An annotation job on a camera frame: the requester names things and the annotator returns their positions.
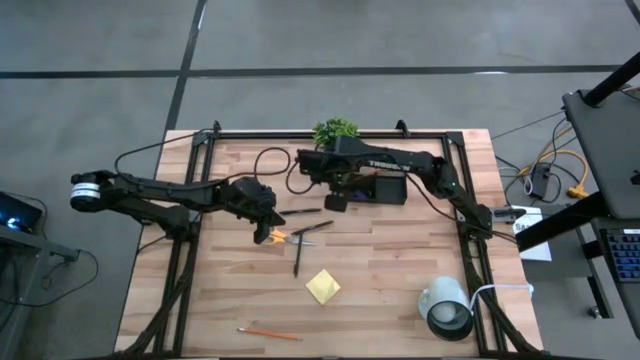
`orange pencil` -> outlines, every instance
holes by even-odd
[[[277,337],[280,339],[287,339],[287,340],[302,340],[300,338],[297,338],[295,336],[290,336],[290,335],[283,335],[283,334],[276,334],[276,333],[272,333],[269,331],[263,331],[263,330],[254,330],[254,329],[245,329],[245,328],[238,328],[238,331],[240,332],[246,332],[248,334],[255,334],[255,335],[264,335],[264,336],[271,336],[271,337]]]

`keyboard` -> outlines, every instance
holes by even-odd
[[[600,229],[618,282],[640,282],[640,229]]]

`white paper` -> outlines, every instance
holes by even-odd
[[[528,228],[529,226],[542,221],[542,213],[540,208],[533,208],[527,206],[512,206],[514,209],[523,209],[527,213],[519,217],[515,223],[513,223],[513,233],[517,234],[520,231]],[[538,246],[532,247],[527,251],[520,253],[522,260],[538,260],[538,261],[551,261],[551,251],[549,250],[548,243],[542,243]]]

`white cable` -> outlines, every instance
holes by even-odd
[[[511,167],[511,166],[502,166],[502,167],[498,168],[498,171],[502,171],[502,170],[513,170],[515,172],[520,172],[519,169],[516,169],[516,168]]]
[[[482,290],[492,289],[492,288],[510,288],[510,289],[529,289],[529,296],[533,296],[533,285],[511,285],[511,284],[489,284],[483,285],[473,293],[471,296],[471,302],[469,302],[469,309],[471,310],[471,316],[473,316],[473,304],[476,302],[476,297],[478,297],[478,293]]]
[[[524,185],[522,187],[525,195],[531,195],[533,192],[533,183],[531,182],[531,178],[528,175],[524,176]]]

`scissors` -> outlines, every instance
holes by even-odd
[[[270,242],[264,242],[266,245],[275,245],[281,243],[289,243],[289,244],[298,244],[300,242],[300,235],[287,235],[278,229],[273,229],[271,234],[269,234]],[[302,241],[302,245],[306,246],[314,246],[315,244],[311,241]]]

